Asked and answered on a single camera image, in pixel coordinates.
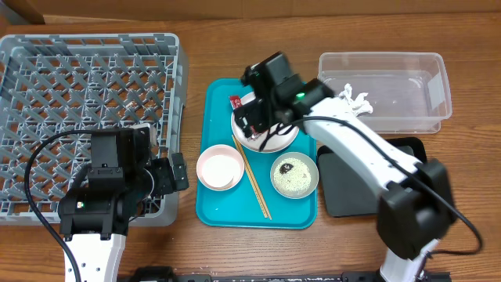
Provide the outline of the pink plastic bowl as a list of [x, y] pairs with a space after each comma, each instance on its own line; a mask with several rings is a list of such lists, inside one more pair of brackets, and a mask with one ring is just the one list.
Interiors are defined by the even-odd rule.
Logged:
[[198, 158], [196, 174], [210, 190], [224, 191], [233, 188], [243, 177], [244, 163], [241, 154], [233, 147], [218, 144], [207, 148]]

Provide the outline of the red foil sauce packet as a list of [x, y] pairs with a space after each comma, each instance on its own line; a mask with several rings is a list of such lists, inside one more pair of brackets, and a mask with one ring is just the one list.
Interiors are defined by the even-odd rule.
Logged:
[[230, 101], [230, 104], [234, 110], [243, 106], [239, 96], [230, 96], [229, 101]]

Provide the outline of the dark food scrap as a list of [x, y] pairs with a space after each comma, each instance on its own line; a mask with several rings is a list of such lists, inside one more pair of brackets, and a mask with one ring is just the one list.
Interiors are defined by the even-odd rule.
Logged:
[[284, 163], [279, 167], [279, 173], [280, 174], [286, 174], [288, 173], [294, 166], [290, 163]]

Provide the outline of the grey bowl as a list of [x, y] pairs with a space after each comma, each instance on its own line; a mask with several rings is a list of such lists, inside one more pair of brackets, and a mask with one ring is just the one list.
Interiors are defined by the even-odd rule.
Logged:
[[275, 190], [289, 199], [302, 199], [316, 191], [319, 171], [306, 154], [287, 152], [273, 162], [270, 178]]

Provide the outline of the white paper cup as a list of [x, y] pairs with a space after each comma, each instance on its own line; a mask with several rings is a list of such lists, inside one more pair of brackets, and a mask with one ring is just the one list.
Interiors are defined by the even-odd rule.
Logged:
[[201, 165], [201, 179], [212, 190], [227, 190], [240, 179], [239, 162], [222, 154], [207, 158]]

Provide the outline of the white tissue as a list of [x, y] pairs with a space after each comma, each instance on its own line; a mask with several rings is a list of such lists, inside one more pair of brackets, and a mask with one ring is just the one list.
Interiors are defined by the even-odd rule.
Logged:
[[338, 97], [346, 102], [355, 116], [371, 114], [373, 112], [373, 106], [366, 100], [369, 93], [361, 92], [353, 99], [352, 91], [353, 88], [351, 84], [347, 83], [344, 85], [344, 90], [338, 94]]

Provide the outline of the white rice pile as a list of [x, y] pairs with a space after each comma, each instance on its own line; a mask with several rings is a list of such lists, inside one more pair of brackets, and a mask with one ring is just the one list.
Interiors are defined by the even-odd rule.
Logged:
[[[279, 173], [279, 167], [290, 163], [294, 167], [286, 174]], [[273, 172], [273, 180], [280, 193], [288, 197], [300, 197], [310, 187], [312, 177], [308, 166], [300, 159], [289, 157], [281, 160]]]

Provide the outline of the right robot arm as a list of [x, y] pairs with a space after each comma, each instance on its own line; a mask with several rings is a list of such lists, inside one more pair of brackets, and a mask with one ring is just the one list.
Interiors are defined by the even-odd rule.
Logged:
[[459, 217], [445, 166], [436, 160], [422, 163], [392, 146], [317, 79], [304, 83], [296, 74], [253, 75], [242, 83], [256, 95], [234, 111], [244, 134], [282, 123], [328, 146], [377, 197], [377, 232], [387, 245], [381, 280], [423, 278], [427, 259], [438, 253], [438, 241]]

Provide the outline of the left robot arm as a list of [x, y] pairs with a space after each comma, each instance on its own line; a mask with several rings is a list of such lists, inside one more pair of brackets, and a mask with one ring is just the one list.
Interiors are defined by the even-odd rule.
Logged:
[[129, 223], [149, 196], [189, 187], [181, 153], [143, 163], [93, 158], [59, 202], [66, 281], [115, 281]]

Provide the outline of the grey dishwasher rack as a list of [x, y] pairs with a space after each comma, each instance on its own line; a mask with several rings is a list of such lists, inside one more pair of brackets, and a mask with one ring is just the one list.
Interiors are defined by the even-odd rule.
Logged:
[[57, 223], [59, 200], [90, 161], [90, 131], [151, 124], [156, 157], [180, 153], [189, 60], [178, 37], [18, 34], [1, 40], [1, 222], [33, 226], [24, 193]]

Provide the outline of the pink round plate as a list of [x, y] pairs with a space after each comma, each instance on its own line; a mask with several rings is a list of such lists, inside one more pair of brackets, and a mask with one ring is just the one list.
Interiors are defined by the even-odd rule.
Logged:
[[[240, 99], [242, 104], [244, 105], [254, 100], [255, 95], [253, 92], [249, 92], [243, 97], [240, 97]], [[232, 133], [236, 137], [236, 139], [241, 143], [241, 145], [249, 150], [253, 150], [259, 153], [260, 152], [259, 147], [261, 143], [265, 140], [266, 134], [269, 133], [269, 131], [247, 138], [244, 135], [243, 131], [237, 126], [234, 114], [231, 114], [230, 120], [231, 120]], [[280, 130], [277, 135], [272, 136], [268, 140], [264, 149], [261, 152], [274, 153], [286, 149], [296, 139], [299, 133], [299, 129], [297, 127], [292, 128], [290, 131], [289, 129], [290, 127], [287, 127], [283, 130]]]

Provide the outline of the teal plastic tray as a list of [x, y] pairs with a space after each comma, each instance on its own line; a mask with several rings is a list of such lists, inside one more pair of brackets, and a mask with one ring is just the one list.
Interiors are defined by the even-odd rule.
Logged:
[[[235, 146], [232, 140], [232, 108], [229, 97], [243, 97], [250, 92], [251, 87], [242, 86], [237, 78], [221, 78], [208, 86], [201, 151], [214, 145]], [[272, 163], [281, 153], [257, 153], [246, 149], [245, 154], [271, 212], [271, 219], [264, 217], [247, 176], [243, 176], [233, 188], [225, 191], [213, 191], [198, 183], [196, 214], [199, 219], [209, 226], [271, 229], [302, 230], [313, 224], [317, 216], [316, 191], [305, 198], [293, 200], [280, 195], [272, 186]]]

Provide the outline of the black plastic tray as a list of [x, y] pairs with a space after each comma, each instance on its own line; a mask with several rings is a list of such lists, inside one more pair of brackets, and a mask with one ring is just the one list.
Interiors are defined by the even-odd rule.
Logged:
[[334, 218], [377, 214], [377, 198], [358, 174], [327, 146], [317, 150], [327, 213]]

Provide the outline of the clear plastic bin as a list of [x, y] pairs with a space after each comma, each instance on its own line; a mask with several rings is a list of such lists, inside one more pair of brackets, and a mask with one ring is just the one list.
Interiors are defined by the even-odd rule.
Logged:
[[382, 134], [432, 134], [452, 116], [444, 60], [434, 52], [325, 52], [318, 79], [372, 106], [359, 119]]

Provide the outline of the black rail at table edge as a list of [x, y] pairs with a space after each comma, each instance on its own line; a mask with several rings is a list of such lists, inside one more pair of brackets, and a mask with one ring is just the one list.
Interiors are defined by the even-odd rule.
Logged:
[[383, 282], [377, 271], [344, 272], [329, 275], [268, 275], [217, 277], [208, 274], [175, 274], [170, 266], [147, 266], [139, 268], [129, 277], [119, 277], [118, 282], [164, 281], [164, 282]]

